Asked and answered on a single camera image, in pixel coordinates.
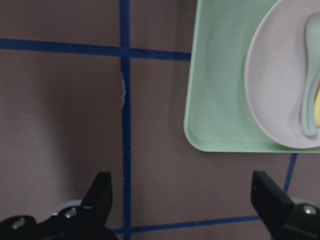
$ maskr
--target green tray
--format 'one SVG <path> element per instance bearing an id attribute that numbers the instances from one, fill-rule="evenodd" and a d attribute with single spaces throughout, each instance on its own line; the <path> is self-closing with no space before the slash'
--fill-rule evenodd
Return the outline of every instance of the green tray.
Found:
<path id="1" fill-rule="evenodd" d="M 251 39 L 277 0 L 198 0 L 184 133 L 205 152 L 320 153 L 266 136 L 249 110 L 243 69 Z"/>

